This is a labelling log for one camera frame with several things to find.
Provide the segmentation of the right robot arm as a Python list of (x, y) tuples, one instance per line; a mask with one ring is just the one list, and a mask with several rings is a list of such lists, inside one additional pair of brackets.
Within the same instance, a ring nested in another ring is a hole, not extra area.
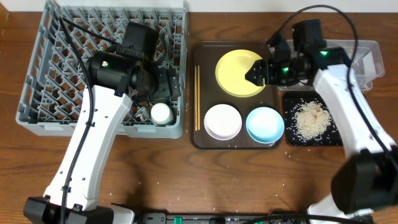
[(306, 221), (348, 223), (397, 205), (397, 145), (358, 88), (347, 53), (341, 47), (309, 47), (301, 53), (256, 60), (245, 78), (257, 86), (308, 80), (340, 133), (347, 161), (333, 177), (330, 195), (308, 207)]

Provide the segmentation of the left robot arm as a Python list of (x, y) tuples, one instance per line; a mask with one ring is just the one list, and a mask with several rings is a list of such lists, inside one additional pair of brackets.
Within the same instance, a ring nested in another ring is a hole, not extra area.
[(44, 195), (29, 197), (24, 205), (24, 216), (32, 223), (134, 222), (130, 208), (98, 204), (103, 171), (117, 130), (135, 104), (129, 90), (151, 96), (166, 81), (175, 93), (176, 70), (107, 51), (89, 58), (85, 70), (89, 82), (63, 161)]

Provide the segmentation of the light blue bowl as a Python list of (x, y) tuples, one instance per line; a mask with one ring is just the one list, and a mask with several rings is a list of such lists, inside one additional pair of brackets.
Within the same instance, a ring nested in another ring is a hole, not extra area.
[(261, 144), (272, 144), (284, 133), (284, 120), (280, 113), (270, 107), (253, 109), (246, 118), (246, 131)]

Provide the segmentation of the rice leftovers pile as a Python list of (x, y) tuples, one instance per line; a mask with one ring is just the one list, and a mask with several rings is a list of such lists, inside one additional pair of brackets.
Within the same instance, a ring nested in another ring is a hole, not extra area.
[(296, 98), (292, 109), (285, 112), (285, 121), (286, 134), (293, 145), (316, 146), (339, 139), (329, 110), (317, 99)]

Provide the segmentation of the white pink shallow bowl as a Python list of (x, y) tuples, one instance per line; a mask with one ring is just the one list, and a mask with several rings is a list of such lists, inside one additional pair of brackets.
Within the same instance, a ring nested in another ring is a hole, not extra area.
[(205, 131), (212, 138), (227, 141), (239, 134), (243, 121), (235, 107), (218, 104), (206, 112), (203, 124)]

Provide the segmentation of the pale green plastic cup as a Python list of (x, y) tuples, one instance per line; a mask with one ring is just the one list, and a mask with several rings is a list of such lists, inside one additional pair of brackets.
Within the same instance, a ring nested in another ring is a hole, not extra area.
[(150, 111), (151, 121), (156, 126), (165, 126), (174, 123), (174, 114), (165, 103), (156, 103)]

